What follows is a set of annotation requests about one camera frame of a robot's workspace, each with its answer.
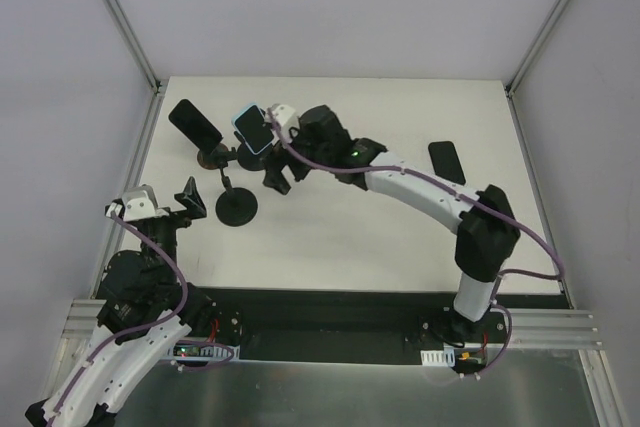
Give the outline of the black round-base phone stand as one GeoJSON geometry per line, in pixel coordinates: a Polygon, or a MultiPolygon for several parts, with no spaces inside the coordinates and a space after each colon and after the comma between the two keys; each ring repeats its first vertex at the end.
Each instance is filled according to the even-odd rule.
{"type": "Polygon", "coordinates": [[[215,203],[215,214],[218,220],[229,227],[241,227],[251,222],[258,212],[256,196],[248,189],[234,187],[225,169],[231,161],[237,159],[235,149],[229,150],[219,144],[210,154],[209,159],[220,172],[220,179],[224,192],[215,203]]]}

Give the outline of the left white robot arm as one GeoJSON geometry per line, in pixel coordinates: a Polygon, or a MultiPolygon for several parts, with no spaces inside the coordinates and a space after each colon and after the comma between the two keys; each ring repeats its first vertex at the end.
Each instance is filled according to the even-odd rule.
{"type": "Polygon", "coordinates": [[[110,258],[86,350],[55,393],[27,408],[31,425],[114,425],[135,387],[169,349],[209,329],[212,300],[177,267],[178,230],[206,218],[207,209],[194,178],[174,198],[180,209],[161,207],[153,188],[141,185],[106,206],[106,217],[137,237],[140,248],[110,258]]]}

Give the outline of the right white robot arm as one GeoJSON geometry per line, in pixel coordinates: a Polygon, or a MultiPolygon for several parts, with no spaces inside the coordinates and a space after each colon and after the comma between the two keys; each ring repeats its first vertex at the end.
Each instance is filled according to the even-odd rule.
{"type": "Polygon", "coordinates": [[[498,273],[520,238],[503,190],[490,185],[475,191],[434,171],[416,170],[386,146],[352,138],[326,105],[297,114],[290,106],[276,104],[267,109],[265,122],[277,142],[263,159],[264,186],[286,195],[291,185],[285,169],[297,182],[312,170],[324,171],[341,183],[408,205],[454,234],[459,287],[450,311],[433,321],[431,329],[453,346],[484,332],[498,273]]]}

